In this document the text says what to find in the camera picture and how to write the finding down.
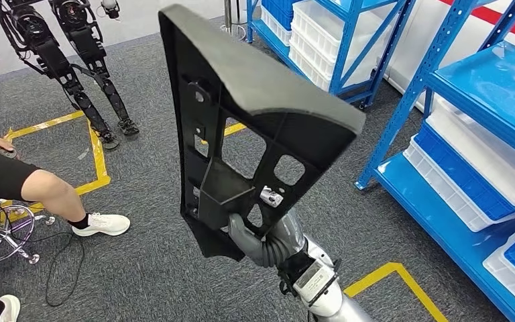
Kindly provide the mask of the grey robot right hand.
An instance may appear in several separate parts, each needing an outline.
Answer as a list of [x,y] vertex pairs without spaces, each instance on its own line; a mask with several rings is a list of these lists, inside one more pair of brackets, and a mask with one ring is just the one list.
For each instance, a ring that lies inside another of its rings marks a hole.
[[280,265],[307,244],[302,223],[294,208],[269,230],[264,241],[246,228],[242,216],[236,213],[229,216],[228,235],[246,256],[265,268]]

